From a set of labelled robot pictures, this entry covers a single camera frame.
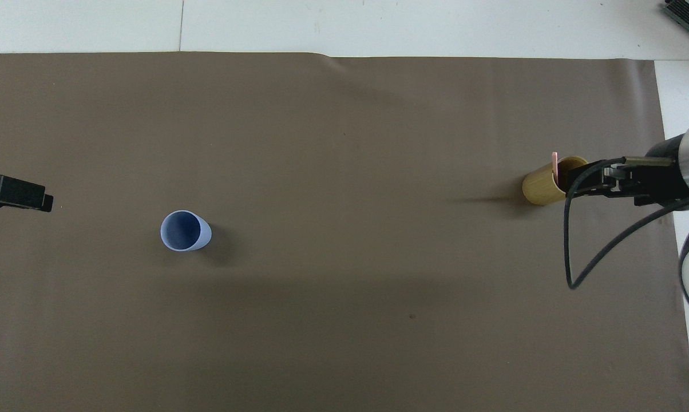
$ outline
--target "light blue plastic cup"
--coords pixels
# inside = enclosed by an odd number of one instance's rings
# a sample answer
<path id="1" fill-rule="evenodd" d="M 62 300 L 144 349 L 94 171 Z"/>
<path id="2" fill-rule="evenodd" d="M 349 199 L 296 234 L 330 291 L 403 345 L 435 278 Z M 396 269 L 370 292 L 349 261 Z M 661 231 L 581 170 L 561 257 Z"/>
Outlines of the light blue plastic cup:
<path id="1" fill-rule="evenodd" d="M 161 222 L 161 241 L 173 251 L 193 251 L 209 243 L 212 230 L 190 211 L 175 211 Z"/>

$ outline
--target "brown mat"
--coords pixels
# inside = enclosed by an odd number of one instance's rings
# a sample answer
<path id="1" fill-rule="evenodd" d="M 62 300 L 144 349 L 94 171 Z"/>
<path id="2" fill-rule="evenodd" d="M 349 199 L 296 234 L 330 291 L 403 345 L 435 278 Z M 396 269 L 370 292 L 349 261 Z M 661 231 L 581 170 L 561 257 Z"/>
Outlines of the brown mat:
<path id="1" fill-rule="evenodd" d="M 672 221 L 572 292 L 520 193 L 662 139 L 652 62 L 0 55 L 55 196 L 0 209 L 0 410 L 689 410 Z M 575 266 L 653 209 L 576 201 Z"/>

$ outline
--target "black cable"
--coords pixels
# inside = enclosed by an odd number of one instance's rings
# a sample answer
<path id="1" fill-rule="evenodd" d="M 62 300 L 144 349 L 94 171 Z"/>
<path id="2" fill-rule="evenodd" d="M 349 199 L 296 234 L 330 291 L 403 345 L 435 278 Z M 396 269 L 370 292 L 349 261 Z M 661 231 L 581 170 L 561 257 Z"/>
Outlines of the black cable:
<path id="1" fill-rule="evenodd" d="M 601 259 L 603 259 L 604 256 L 606 256 L 607 253 L 609 253 L 614 248 L 614 246 L 618 245 L 622 240 L 624 240 L 632 233 L 636 232 L 638 229 L 645 226 L 646 224 L 656 219 L 659 219 L 665 216 L 666 214 L 671 213 L 672 211 L 676 211 L 677 209 L 684 208 L 685 206 L 689 205 L 689 196 L 687 196 L 684 199 L 674 201 L 674 203 L 665 206 L 659 211 L 651 213 L 645 218 L 640 219 L 635 224 L 628 227 L 620 234 L 616 235 L 616 237 L 609 241 L 609 243 L 607 243 L 606 246 L 601 248 L 599 253 L 597 253 L 596 256 L 594 256 L 593 259 L 591 259 L 589 263 L 586 264 L 586 267 L 583 269 L 583 271 L 581 271 L 576 280 L 573 281 L 573 277 L 571 274 L 571 253 L 569 250 L 569 211 L 571 209 L 571 200 L 575 196 L 576 190 L 578 190 L 579 185 L 583 182 L 583 180 L 586 179 L 586 177 L 588 177 L 588 175 L 590 175 L 593 172 L 596 172 L 598 169 L 611 166 L 612 164 L 623 164 L 624 162 L 624 157 L 619 157 L 618 159 L 602 161 L 598 164 L 593 165 L 592 167 L 586 169 L 582 174 L 580 174 L 576 178 L 574 183 L 571 185 L 571 188 L 566 193 L 566 203 L 564 205 L 564 263 L 566 264 L 566 282 L 568 283 L 569 288 L 572 290 L 579 287 L 581 282 L 583 282 L 583 279 L 585 279 L 586 276 L 588 276 L 591 270 L 601 261 Z"/>

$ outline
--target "white floor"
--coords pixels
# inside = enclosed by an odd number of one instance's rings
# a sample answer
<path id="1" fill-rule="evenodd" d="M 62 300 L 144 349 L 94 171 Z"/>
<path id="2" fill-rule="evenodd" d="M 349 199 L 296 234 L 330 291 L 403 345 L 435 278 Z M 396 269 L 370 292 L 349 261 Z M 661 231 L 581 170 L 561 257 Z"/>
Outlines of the white floor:
<path id="1" fill-rule="evenodd" d="M 661 3 L 0 0 L 0 53 L 643 58 L 657 60 L 664 132 L 673 137 L 689 127 L 689 34 L 663 15 Z M 675 222 L 680 248 L 689 212 L 676 213 Z"/>

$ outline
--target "cup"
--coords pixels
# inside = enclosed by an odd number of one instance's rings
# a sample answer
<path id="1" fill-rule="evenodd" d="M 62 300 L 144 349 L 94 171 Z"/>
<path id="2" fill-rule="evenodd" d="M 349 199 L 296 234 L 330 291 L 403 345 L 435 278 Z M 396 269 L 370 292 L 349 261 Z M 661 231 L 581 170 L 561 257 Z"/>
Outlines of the cup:
<path id="1" fill-rule="evenodd" d="M 588 164 L 586 159 L 579 156 L 567 156 L 559 159 L 557 176 L 553 173 L 553 164 L 549 163 L 531 172 L 522 181 L 522 194 L 532 204 L 545 206 L 556 201 L 566 200 L 568 186 L 568 172 Z"/>
<path id="2" fill-rule="evenodd" d="M 173 251 L 197 250 L 211 237 L 208 222 L 190 211 L 172 212 L 161 222 L 161 241 Z"/>

